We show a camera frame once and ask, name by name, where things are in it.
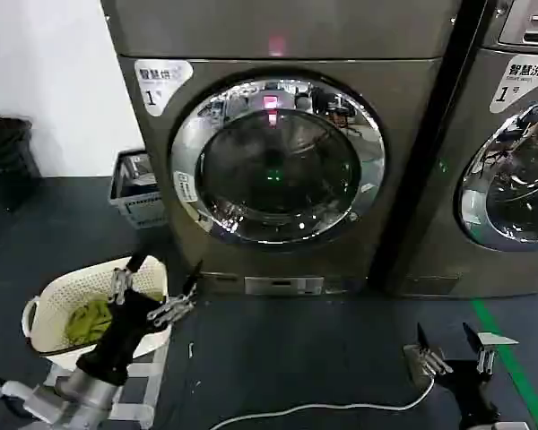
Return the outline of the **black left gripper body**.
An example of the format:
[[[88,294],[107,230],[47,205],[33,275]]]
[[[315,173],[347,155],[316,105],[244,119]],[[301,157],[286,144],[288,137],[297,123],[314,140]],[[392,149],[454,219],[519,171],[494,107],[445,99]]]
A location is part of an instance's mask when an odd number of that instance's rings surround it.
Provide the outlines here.
[[[108,306],[112,321],[94,350],[82,354],[77,368],[88,376],[115,386],[128,378],[127,367],[134,361],[134,352],[143,337],[154,332],[147,315],[157,308],[157,301],[128,289],[124,302]]]

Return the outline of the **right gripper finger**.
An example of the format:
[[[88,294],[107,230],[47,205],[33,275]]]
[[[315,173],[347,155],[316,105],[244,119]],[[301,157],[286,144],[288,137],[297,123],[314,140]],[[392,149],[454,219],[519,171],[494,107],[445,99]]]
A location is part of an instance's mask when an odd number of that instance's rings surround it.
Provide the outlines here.
[[[445,362],[445,359],[430,348],[425,330],[423,330],[420,323],[417,324],[417,341],[421,365],[429,374],[433,376],[444,376],[454,372],[453,368]]]
[[[494,351],[492,349],[486,349],[478,333],[468,323],[463,323],[463,329],[471,349],[477,355],[477,372],[492,373]]]

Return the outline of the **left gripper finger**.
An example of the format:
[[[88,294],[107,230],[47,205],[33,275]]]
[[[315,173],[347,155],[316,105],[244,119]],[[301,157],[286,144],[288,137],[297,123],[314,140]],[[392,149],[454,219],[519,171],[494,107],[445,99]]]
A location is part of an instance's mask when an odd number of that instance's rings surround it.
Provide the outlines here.
[[[188,275],[179,295],[167,297],[163,304],[147,314],[147,321],[151,326],[169,326],[194,309],[202,266],[203,261],[199,261]]]
[[[133,288],[133,275],[143,265],[146,259],[146,253],[135,253],[131,256],[124,268],[113,270],[110,294],[110,301],[116,305],[122,305],[125,302],[125,293]]]

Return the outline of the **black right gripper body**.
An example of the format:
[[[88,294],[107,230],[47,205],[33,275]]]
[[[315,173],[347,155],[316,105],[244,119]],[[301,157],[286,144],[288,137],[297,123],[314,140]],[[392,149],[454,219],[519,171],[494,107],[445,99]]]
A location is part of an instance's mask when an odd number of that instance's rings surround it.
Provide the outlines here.
[[[460,426],[484,426],[499,422],[499,410],[485,396],[490,374],[478,370],[478,362],[468,359],[447,359],[443,374],[436,384],[449,390],[461,414]]]

